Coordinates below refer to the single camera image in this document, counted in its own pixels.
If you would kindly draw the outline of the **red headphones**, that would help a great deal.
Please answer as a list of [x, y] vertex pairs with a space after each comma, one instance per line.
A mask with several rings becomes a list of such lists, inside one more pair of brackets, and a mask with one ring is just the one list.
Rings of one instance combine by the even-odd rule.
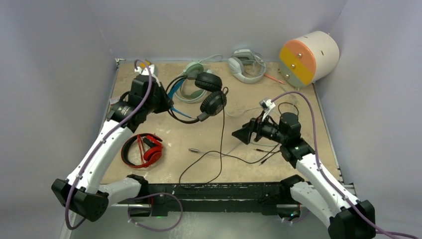
[[[130, 162], [128, 155], [130, 147], [137, 142], [140, 150], [141, 164], [134, 164]], [[135, 169], [147, 168], [157, 162], [163, 153], [162, 139], [155, 134], [141, 133], [129, 138], [121, 148], [121, 159], [127, 166]]]

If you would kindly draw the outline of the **black blue headphones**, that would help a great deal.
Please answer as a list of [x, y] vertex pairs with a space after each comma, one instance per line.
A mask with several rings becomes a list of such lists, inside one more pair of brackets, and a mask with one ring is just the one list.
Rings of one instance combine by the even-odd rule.
[[188, 96], [189, 100], [198, 100], [203, 97], [206, 92], [210, 92], [210, 94], [203, 100], [200, 106], [201, 114], [198, 115], [195, 119], [191, 118], [190, 120], [182, 120], [178, 118], [177, 116], [175, 116], [175, 112], [184, 115], [188, 118], [190, 116], [176, 110], [174, 107], [171, 107], [168, 110], [168, 113], [171, 117], [185, 124], [194, 124], [200, 121], [204, 121], [208, 117], [216, 116], [219, 112], [224, 110], [224, 107], [227, 103], [227, 92], [224, 93], [222, 91], [221, 78], [209, 72], [191, 72], [187, 75], [180, 75], [176, 77], [169, 83], [166, 88], [166, 93], [169, 98], [173, 98], [173, 96], [176, 94], [179, 88], [181, 88], [185, 80], [194, 80], [195, 86], [199, 88], [198, 91], [195, 91]]

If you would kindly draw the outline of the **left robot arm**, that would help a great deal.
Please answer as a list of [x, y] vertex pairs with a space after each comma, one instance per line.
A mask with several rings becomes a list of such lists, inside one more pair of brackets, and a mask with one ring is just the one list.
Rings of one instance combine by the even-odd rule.
[[94, 144], [81, 163], [66, 177], [56, 179], [51, 189], [65, 207], [95, 222], [116, 203], [132, 199], [141, 204], [148, 199], [147, 182], [142, 176], [128, 175], [121, 181], [102, 185], [114, 157], [145, 122], [150, 113], [167, 111], [173, 102], [155, 75], [137, 75], [130, 91], [112, 106]]

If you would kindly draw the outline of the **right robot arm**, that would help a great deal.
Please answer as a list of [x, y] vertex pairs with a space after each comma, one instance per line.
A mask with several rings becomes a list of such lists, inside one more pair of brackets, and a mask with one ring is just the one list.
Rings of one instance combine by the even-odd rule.
[[252, 118], [232, 136], [244, 144], [262, 137], [279, 143], [282, 157], [303, 174], [300, 179], [280, 188], [280, 198], [287, 203], [297, 201], [310, 210], [326, 227], [332, 239], [372, 239], [376, 230], [375, 209], [365, 200], [359, 200], [325, 172], [325, 166], [316, 158], [316, 151], [301, 137], [299, 117], [290, 112], [281, 115], [279, 123], [259, 116]]

